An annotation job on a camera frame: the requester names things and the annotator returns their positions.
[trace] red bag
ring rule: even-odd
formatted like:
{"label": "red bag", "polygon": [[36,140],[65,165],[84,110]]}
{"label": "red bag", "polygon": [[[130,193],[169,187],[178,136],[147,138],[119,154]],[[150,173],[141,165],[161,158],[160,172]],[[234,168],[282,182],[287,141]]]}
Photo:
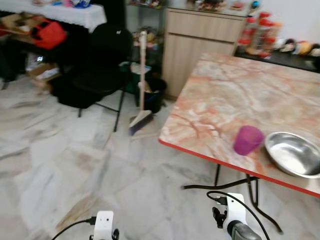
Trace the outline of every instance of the red bag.
{"label": "red bag", "polygon": [[61,25],[48,19],[34,27],[31,31],[31,36],[34,45],[49,50],[63,43],[67,38],[67,34]]}

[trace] white tablecloth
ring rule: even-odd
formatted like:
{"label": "white tablecloth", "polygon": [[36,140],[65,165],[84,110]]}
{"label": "white tablecloth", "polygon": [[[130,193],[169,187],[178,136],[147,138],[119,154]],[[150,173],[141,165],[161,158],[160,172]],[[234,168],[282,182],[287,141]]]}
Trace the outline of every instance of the white tablecloth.
{"label": "white tablecloth", "polygon": [[0,0],[0,10],[11,13],[28,12],[42,14],[48,19],[83,26],[89,29],[90,33],[98,25],[107,22],[104,8],[95,4],[80,9],[65,7],[63,5],[35,6],[32,5],[32,0]]}

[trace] black trash bin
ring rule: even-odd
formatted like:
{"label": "black trash bin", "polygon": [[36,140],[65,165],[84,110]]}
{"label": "black trash bin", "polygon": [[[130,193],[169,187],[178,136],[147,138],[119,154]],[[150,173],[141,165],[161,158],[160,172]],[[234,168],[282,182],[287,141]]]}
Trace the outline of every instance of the black trash bin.
{"label": "black trash bin", "polygon": [[167,83],[160,78],[154,77],[148,78],[145,81],[149,84],[152,93],[144,93],[144,109],[151,110],[152,113],[156,114],[161,110]]}

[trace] broom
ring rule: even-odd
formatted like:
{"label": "broom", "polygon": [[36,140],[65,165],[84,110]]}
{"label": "broom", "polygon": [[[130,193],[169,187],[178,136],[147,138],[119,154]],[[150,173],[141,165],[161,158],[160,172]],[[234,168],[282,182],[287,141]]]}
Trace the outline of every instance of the broom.
{"label": "broom", "polygon": [[140,34],[140,56],[141,56],[141,73],[140,73],[140,112],[138,116],[130,123],[129,130],[131,136],[150,123],[154,117],[150,110],[145,110],[145,65],[146,65],[146,45],[147,32],[142,31]]}

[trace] marble floor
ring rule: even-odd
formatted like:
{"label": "marble floor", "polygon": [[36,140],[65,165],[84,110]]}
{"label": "marble floor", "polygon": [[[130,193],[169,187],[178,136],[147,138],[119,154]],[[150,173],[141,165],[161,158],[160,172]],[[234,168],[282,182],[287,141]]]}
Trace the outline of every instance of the marble floor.
{"label": "marble floor", "polygon": [[[172,107],[168,102],[157,114],[161,126]],[[114,113],[92,106],[77,118],[76,109],[37,95],[27,77],[0,91],[0,239],[50,240],[74,221],[113,210],[120,240],[227,240],[206,191],[180,189],[212,184],[216,164],[163,146],[156,136],[132,140],[128,122],[136,112],[127,94],[112,133]],[[222,167],[219,183],[243,177]],[[246,185],[226,191],[242,193],[249,204]],[[272,240],[320,239],[318,198],[261,180],[260,206],[284,231],[258,214]],[[247,222],[265,239],[249,213]],[[88,240],[92,233],[83,223],[59,239]]]}

